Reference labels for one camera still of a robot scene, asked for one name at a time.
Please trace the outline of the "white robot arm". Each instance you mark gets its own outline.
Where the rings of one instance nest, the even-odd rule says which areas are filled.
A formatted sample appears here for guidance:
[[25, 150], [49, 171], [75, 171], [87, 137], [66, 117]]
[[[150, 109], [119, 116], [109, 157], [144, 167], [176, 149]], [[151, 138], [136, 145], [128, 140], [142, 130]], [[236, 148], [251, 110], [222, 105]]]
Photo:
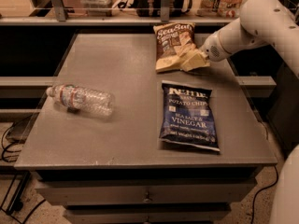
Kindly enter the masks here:
[[[248, 0], [239, 18], [210, 35], [200, 47], [206, 61], [219, 62], [245, 49], [270, 45], [299, 76], [299, 27], [278, 0]], [[299, 146], [285, 160], [269, 224], [299, 224]]]

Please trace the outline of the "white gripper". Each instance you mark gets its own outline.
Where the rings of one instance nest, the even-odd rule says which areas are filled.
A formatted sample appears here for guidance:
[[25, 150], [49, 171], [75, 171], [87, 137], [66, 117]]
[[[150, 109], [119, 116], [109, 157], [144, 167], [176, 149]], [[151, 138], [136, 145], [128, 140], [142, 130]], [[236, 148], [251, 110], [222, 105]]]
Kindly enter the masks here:
[[209, 60], [219, 62], [227, 59], [229, 56], [230, 53], [227, 52], [221, 44], [219, 32], [215, 32], [207, 37], [204, 44], [200, 47], [200, 50], [194, 50], [186, 54], [181, 69], [185, 72], [189, 72], [193, 69], [208, 67], [210, 66]]

